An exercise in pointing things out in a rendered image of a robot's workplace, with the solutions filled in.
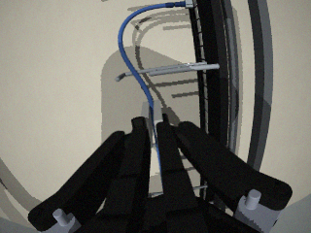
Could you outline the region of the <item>dark grey metal rack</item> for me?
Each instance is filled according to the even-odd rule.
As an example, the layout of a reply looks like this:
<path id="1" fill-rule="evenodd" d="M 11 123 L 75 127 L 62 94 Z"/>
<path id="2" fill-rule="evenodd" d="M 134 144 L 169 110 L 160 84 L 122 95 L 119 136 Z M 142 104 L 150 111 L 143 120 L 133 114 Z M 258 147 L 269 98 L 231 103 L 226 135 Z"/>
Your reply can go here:
<path id="1" fill-rule="evenodd" d="M 190 11 L 196 63 L 155 67 L 137 70 L 137 72 L 138 74 L 149 73 L 152 77 L 197 71 L 200 129 L 203 129 L 223 146 L 227 146 L 235 154 L 239 112 L 239 67 L 231 1 L 221 0 L 220 3 L 220 0 L 185 0 L 174 4 L 175 7 L 185 7 Z M 271 114 L 273 47 L 266 0 L 248 0 L 248 5 L 255 53 L 255 105 L 247 164 L 259 171 Z M 200 198 L 207 200 L 224 212 L 225 209 L 228 209 L 201 176 L 200 186 L 193 188 L 193 190 L 195 189 L 200 189 Z"/>

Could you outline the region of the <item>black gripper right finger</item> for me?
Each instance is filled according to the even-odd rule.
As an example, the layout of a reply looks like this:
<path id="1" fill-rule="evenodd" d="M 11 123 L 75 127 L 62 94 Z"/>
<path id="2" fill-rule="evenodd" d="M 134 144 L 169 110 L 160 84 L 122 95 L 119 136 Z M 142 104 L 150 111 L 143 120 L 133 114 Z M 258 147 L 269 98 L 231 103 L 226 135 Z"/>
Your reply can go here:
<path id="1" fill-rule="evenodd" d="M 170 125 L 160 100 L 154 124 L 168 233 L 208 233 L 179 149 L 236 219 L 269 233 L 293 195 L 287 183 L 256 171 L 190 121 Z"/>

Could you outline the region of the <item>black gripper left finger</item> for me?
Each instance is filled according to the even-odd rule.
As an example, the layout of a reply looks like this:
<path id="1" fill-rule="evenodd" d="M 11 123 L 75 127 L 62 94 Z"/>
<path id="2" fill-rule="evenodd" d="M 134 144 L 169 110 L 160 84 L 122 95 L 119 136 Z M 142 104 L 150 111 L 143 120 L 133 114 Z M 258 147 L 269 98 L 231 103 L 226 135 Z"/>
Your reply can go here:
<path id="1" fill-rule="evenodd" d="M 91 233 L 133 232 L 137 196 L 149 197 L 153 124 L 148 101 L 131 123 L 131 133 L 112 133 L 58 192 L 29 212 L 28 221 L 40 233 L 75 232 L 105 198 Z"/>

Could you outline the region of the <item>blue cable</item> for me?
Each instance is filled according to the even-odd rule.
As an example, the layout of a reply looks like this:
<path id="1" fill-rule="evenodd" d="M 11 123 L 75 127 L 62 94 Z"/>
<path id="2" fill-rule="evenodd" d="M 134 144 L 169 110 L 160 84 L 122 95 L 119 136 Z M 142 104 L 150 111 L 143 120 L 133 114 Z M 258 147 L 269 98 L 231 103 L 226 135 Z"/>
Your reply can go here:
<path id="1" fill-rule="evenodd" d="M 175 6 L 175 4 L 173 2 L 165 3 L 165 4 L 157 4 L 157 5 L 152 5 L 152 6 L 148 6 L 148 7 L 142 8 L 142 9 L 132 13 L 122 23 L 120 31 L 119 31 L 119 36 L 118 36 L 118 44 L 119 44 L 119 49 L 120 49 L 120 52 L 121 52 L 121 56 L 122 56 L 125 64 L 127 65 L 128 69 L 131 71 L 131 73 L 133 74 L 135 79 L 138 81 L 138 83 L 143 88 L 143 90 L 144 90 L 144 92 L 145 92 L 145 94 L 147 96 L 149 105 L 150 105 L 151 118 L 152 118 L 153 130 L 154 130 L 154 135 L 155 135 L 155 146 L 156 146 L 156 152 L 157 152 L 157 158 L 158 158 L 158 164 L 159 164 L 159 171 L 160 171 L 160 161 L 159 161 L 159 152 L 158 152 L 157 141 L 156 141 L 156 130 L 155 130 L 155 124 L 154 124 L 154 101 L 153 101 L 152 95 L 151 95 L 149 89 L 147 88 L 146 84 L 144 83 L 144 81 L 142 80 L 142 78 L 140 77 L 138 72 L 135 70 L 135 68 L 133 67 L 133 65 L 131 64 L 131 62 L 129 61 L 129 59 L 128 59 L 126 53 L 125 53 L 125 50 L 124 50 L 124 47 L 123 47 L 123 43 L 122 43 L 122 35 L 123 35 L 124 28 L 127 26 L 127 24 L 134 17 L 138 16 L 139 14 L 144 13 L 144 12 L 149 11 L 149 10 L 153 10 L 153 9 L 173 8 L 174 6 Z"/>

